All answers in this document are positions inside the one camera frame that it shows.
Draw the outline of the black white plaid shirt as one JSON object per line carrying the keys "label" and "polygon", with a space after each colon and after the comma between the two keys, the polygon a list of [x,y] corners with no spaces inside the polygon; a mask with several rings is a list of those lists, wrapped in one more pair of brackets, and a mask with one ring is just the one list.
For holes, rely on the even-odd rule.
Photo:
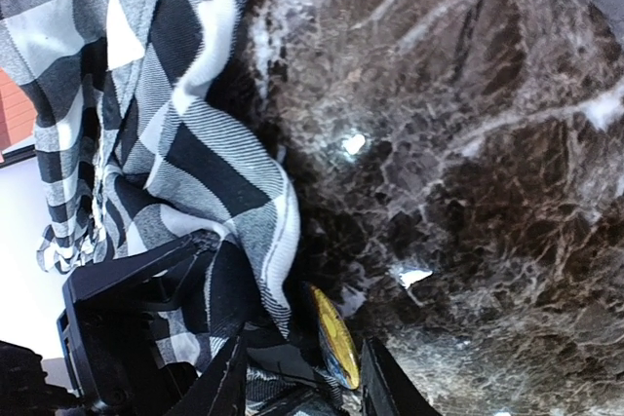
{"label": "black white plaid shirt", "polygon": [[293,186],[214,104],[247,1],[1,0],[1,65],[37,112],[51,216],[39,266],[117,266],[204,234],[199,289],[160,315],[156,338],[165,363],[198,373],[246,321],[292,331]]}

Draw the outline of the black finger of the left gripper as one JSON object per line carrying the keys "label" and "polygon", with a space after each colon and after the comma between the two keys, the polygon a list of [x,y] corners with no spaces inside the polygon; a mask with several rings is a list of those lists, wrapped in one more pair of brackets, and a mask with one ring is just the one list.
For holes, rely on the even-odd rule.
{"label": "black finger of the left gripper", "polygon": [[214,236],[185,235],[69,275],[58,333],[83,401],[182,399],[196,377],[188,364],[159,361],[153,324],[159,313],[182,305],[214,255]]}

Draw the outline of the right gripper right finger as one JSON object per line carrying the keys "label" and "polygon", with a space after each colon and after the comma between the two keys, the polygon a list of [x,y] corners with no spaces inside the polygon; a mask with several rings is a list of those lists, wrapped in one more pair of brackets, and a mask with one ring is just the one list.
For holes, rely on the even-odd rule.
{"label": "right gripper right finger", "polygon": [[361,375],[363,415],[440,416],[377,338],[363,344]]}

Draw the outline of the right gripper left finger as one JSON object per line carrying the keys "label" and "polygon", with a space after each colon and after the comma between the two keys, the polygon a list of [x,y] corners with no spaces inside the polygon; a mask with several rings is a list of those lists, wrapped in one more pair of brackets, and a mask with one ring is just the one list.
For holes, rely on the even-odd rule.
{"label": "right gripper left finger", "polygon": [[168,416],[244,415],[247,366],[245,338],[231,337]]}

